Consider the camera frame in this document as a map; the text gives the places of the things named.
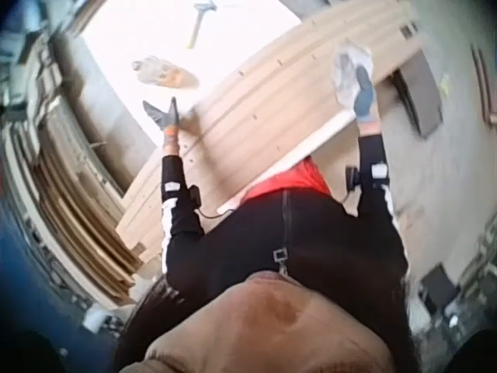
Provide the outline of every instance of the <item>sleeve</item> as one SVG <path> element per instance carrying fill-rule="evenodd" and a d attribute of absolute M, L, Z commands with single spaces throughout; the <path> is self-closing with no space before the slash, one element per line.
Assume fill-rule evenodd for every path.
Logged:
<path fill-rule="evenodd" d="M 361 195 L 357 212 L 367 245 L 377 247 L 377 258 L 391 260 L 394 270 L 403 277 L 408 272 L 408 261 L 394 216 L 382 135 L 359 138 L 359 152 Z"/>
<path fill-rule="evenodd" d="M 162 158 L 162 272 L 174 271 L 196 252 L 197 242 L 205 235 L 195 212 L 179 156 Z"/>

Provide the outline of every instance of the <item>blue object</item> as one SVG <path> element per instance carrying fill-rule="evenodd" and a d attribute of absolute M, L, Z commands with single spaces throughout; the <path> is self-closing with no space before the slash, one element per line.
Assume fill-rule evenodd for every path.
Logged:
<path fill-rule="evenodd" d="M 356 68 L 356 77 L 360 91 L 354 101 L 354 112 L 358 121 L 368 121 L 370 119 L 370 108 L 374 101 L 374 88 L 370 77 L 364 66 Z"/>
<path fill-rule="evenodd" d="M 28 244 L 6 200 L 0 199 L 0 346 L 10 336 L 33 331 L 64 348 L 69 373 L 110 371 L 116 341 L 81 325 L 83 311 L 63 302 L 28 254 Z"/>

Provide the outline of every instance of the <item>cable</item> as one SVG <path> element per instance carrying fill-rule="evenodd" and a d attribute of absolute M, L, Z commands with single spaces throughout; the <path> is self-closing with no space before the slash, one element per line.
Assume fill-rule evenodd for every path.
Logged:
<path fill-rule="evenodd" d="M 344 204 L 347 201 L 347 199 L 349 198 L 349 196 L 350 196 L 350 192 L 347 192 L 347 195 L 342 200 L 339 201 L 339 204 Z"/>
<path fill-rule="evenodd" d="M 235 211 L 234 209 L 230 208 L 228 210 L 226 210 L 224 213 L 222 214 L 219 214 L 219 215 L 215 215 L 215 216 L 208 216 L 208 215 L 205 215 L 199 208 L 197 208 L 197 210 L 199 211 L 199 214 L 202 215 L 203 218 L 206 218 L 206 219 L 218 219 L 218 218 L 221 218 L 223 216 L 225 216 L 228 212 L 233 212 Z"/>

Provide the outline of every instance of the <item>hammer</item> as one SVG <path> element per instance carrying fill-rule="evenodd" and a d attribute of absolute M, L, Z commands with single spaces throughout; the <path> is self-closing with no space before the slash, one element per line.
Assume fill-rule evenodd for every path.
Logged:
<path fill-rule="evenodd" d="M 189 40 L 188 49 L 193 49 L 195 47 L 196 39 L 199 36 L 200 24 L 202 23 L 205 13 L 210 10 L 217 10 L 217 6 L 212 1 L 207 4 L 195 4 L 194 7 L 199 14 L 196 17 L 195 28 L 193 29 L 192 37 Z"/>

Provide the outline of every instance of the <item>woman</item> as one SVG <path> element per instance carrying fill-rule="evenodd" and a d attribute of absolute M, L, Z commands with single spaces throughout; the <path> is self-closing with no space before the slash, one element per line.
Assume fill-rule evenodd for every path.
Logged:
<path fill-rule="evenodd" d="M 116 370 L 419 370 L 405 311 L 408 263 L 373 100 L 370 82 L 363 84 L 354 107 L 357 217 L 305 159 L 254 186 L 206 235 L 185 183 L 177 126 L 162 116 L 167 273 L 131 316 Z"/>

